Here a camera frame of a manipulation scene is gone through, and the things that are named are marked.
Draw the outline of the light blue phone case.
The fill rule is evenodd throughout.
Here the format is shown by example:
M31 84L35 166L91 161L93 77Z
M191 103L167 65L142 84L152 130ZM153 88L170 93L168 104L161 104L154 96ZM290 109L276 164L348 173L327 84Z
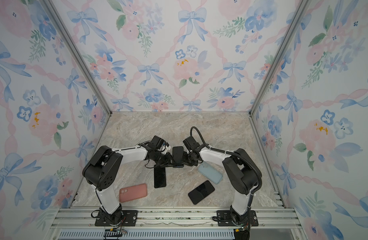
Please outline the light blue phone case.
M206 162L202 162L198 166L198 171L216 185L223 179L223 174Z

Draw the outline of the aluminium corner post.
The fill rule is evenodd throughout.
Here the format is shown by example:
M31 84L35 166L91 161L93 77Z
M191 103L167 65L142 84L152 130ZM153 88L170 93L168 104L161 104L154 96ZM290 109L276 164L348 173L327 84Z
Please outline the aluminium corner post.
M109 108L109 105L104 98L102 92L99 89L98 84L95 82L94 78L92 77L88 66L86 65L84 58L82 54L80 53L78 47L76 46L75 42L73 41L73 38L71 34L69 33L66 25L64 24L63 20L61 19L60 14L58 13L55 5L52 3L52 1L40 1L42 7L45 9L45 12L49 15L51 21L53 24L55 24L56 30L60 33L60 35L63 37L66 46L73 56L73 59L76 61L78 67L82 71L84 77L88 81L88 84L92 88L94 94L98 98L100 104L104 107L105 112L111 116L112 111Z
M270 69L267 73L267 76L265 77L261 87L259 88L258 95L255 98L254 104L252 105L252 108L250 110L250 117L251 118L253 118L253 116L259 110L261 100L265 95L267 87L271 83L272 77L275 75L275 71L276 71L277 67L281 65L283 57L286 54L286 51L288 50L288 47L290 45L290 41L292 40L293 36L296 34L297 28L299 27L299 25L302 21L302 18L306 14L306 10L307 10L309 4L310 4L310 1L302 0L302 1L300 1L300 4L296 8L296 11L293 15L293 18L291 19L292 21L289 24L289 27L287 28L287 31L284 35L284 38L281 41L281 44L279 45L279 48L278 48L278 50L275 54L273 64L271 65L271 67L270 67Z

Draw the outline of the pink phone case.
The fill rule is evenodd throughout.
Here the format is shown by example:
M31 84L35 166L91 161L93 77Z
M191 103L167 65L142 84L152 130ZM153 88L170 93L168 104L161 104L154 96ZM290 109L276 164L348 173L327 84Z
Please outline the pink phone case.
M119 201L120 203L125 203L141 198L145 198L148 195L147 184L140 184L131 187L125 187L120 189Z

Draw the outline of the black phone left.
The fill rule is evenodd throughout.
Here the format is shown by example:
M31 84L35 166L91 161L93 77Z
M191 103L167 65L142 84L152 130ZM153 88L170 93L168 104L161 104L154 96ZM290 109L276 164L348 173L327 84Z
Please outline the black phone left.
M166 168L154 168L154 188L164 188L167 186Z

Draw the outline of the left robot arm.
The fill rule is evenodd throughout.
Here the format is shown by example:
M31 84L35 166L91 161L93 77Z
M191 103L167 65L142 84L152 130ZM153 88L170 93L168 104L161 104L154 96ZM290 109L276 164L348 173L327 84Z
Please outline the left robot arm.
M122 205L113 186L121 163L164 158L171 146L164 142L156 147L151 142L125 149L101 146L83 169L83 177L95 190L100 202L96 225L118 226L124 219Z

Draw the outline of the left aluminium corner post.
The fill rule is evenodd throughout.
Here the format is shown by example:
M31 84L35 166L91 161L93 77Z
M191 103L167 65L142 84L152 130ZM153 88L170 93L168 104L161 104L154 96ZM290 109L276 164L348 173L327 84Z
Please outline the left aluminium corner post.
M61 19L60 14L58 13L55 5L52 3L52 1L40 1L42 7L45 9L45 12L49 15L51 21L53 24L55 24L56 30L60 33L60 35L63 37L66 46L73 56L73 59L76 61L78 67L82 71L84 77L88 81L88 84L92 88L94 94L98 98L100 104L104 107L105 112L111 116L112 111L109 108L109 105L104 98L102 92L99 89L98 84L95 82L94 78L92 77L88 66L86 65L84 58L82 54L80 53L78 47L76 46L75 42L73 41L73 38L71 34L69 33L66 25L64 24L63 20Z

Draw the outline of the aluminium rail frame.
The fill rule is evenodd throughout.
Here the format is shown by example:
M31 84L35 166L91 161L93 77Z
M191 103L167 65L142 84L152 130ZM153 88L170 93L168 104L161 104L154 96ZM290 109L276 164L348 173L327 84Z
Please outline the aluminium rail frame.
M46 240L305 240L297 213L283 205L254 208L252 227L213 220L229 217L228 208L124 207L127 215L117 227L96 226L94 207L59 210Z

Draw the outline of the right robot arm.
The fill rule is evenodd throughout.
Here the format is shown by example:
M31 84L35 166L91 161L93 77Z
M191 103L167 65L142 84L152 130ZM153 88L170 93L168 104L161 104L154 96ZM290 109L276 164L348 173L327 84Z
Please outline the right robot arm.
M201 145L194 151L182 151L179 156L183 164L187 165L193 165L199 160L221 164L235 189L234 201L230 207L231 217L226 221L238 227L252 225L251 206L255 192L262 187L262 173L245 150L231 152Z

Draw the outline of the right aluminium corner post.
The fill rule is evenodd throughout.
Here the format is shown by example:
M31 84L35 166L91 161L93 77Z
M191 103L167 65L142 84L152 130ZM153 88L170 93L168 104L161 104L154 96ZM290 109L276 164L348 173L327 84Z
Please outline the right aluminium corner post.
M299 27L299 25L302 21L302 18L306 14L306 10L307 10L309 4L310 4L310 1L302 0L302 1L300 1L300 4L296 8L296 11L293 15L293 18L291 19L292 21L289 24L289 27L287 28L287 31L284 35L284 38L281 41L281 44L279 45L279 48L278 48L278 50L275 54L273 64L271 65L271 67L270 67L270 69L267 73L267 76L265 77L261 87L259 88L258 95L255 98L254 104L252 105L252 108L250 110L250 117L251 118L253 118L253 116L259 110L261 100L265 95L267 87L271 83L272 77L275 75L275 71L276 71L277 67L281 65L283 57L286 54L286 51L288 50L288 47L290 45L290 41L292 40L293 36L296 34L297 28Z

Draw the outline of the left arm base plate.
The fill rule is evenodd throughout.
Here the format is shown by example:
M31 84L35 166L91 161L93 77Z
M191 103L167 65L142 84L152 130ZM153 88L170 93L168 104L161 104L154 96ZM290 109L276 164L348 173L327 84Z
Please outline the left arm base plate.
M113 214L108 214L104 210L99 209L99 213L94 219L96 227L135 227L138 218L137 210L121 210Z

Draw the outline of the black phone right tilted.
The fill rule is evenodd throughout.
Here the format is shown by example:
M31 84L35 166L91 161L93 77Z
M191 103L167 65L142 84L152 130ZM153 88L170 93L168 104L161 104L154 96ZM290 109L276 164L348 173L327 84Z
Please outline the black phone right tilted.
M214 186L211 184L210 181L205 181L204 183L200 184L194 190L188 193L188 197L192 201L194 205L197 205L199 202L204 200L207 196L215 191Z

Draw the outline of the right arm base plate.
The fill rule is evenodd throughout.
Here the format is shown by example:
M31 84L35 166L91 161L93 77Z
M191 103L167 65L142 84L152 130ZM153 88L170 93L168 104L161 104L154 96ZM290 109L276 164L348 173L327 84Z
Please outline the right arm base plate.
M243 215L238 215L235 211L216 211L216 216L212 220L218 223L219 227L257 227L259 225L258 217L255 211L249 210Z

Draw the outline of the black phone case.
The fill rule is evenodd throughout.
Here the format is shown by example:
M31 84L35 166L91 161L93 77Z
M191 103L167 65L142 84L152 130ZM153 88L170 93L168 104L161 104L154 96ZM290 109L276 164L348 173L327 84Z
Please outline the black phone case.
M172 149L172 164L174 168L183 168L184 147L178 146Z

